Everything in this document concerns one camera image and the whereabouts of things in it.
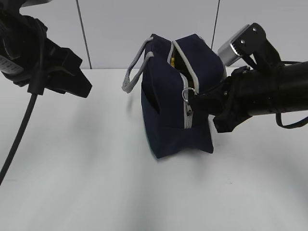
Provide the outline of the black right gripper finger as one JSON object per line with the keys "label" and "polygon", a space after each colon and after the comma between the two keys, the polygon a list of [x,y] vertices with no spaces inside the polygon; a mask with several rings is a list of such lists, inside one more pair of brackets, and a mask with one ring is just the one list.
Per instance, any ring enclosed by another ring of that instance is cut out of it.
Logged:
{"label": "black right gripper finger", "polygon": [[217,97],[214,94],[190,94],[188,101],[193,112],[217,115]]}

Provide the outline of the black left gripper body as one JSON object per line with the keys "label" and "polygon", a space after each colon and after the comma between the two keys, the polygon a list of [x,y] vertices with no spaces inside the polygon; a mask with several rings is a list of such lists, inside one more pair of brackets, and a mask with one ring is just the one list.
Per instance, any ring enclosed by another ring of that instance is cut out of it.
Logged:
{"label": "black left gripper body", "polygon": [[71,49],[63,48],[46,39],[39,49],[38,64],[34,67],[27,92],[43,94],[45,89],[65,94],[64,80],[67,74],[74,74],[82,59]]}

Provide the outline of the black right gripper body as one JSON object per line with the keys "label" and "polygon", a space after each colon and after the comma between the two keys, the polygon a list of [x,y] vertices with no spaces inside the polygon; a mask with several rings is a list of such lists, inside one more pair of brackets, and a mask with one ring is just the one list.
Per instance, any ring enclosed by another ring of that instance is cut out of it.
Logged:
{"label": "black right gripper body", "polygon": [[222,111],[215,115],[213,122],[218,133],[232,132],[238,125],[247,121],[251,116],[240,106],[237,93],[240,78],[249,71],[249,67],[239,67],[232,71],[219,86],[217,92],[222,94]]}

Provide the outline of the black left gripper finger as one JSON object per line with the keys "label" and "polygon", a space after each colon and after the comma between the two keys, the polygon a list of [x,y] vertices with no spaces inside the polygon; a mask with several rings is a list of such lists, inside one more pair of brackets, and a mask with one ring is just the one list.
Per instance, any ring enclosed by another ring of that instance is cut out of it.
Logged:
{"label": "black left gripper finger", "polygon": [[77,69],[74,74],[66,75],[64,85],[64,90],[66,92],[81,98],[87,98],[92,89],[92,84],[80,68]]}

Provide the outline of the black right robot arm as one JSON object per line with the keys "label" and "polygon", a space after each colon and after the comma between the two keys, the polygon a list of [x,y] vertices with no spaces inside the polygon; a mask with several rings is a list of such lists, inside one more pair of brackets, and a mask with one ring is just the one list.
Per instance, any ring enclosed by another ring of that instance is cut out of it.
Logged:
{"label": "black right robot arm", "polygon": [[237,68],[218,86],[189,98],[195,112],[214,116],[217,132],[232,132],[253,116],[276,115],[276,124],[285,129],[300,128],[305,117],[284,125],[282,114],[308,109],[307,62],[281,65],[271,73]]}

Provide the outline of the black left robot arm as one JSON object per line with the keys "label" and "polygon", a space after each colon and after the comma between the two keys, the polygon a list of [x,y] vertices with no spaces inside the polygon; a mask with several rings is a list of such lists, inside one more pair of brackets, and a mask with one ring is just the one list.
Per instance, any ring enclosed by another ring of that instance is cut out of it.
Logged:
{"label": "black left robot arm", "polygon": [[80,69],[82,59],[47,37],[48,28],[37,18],[20,14],[23,7],[46,0],[0,2],[0,71],[13,84],[43,95],[45,89],[87,98],[92,84]]}

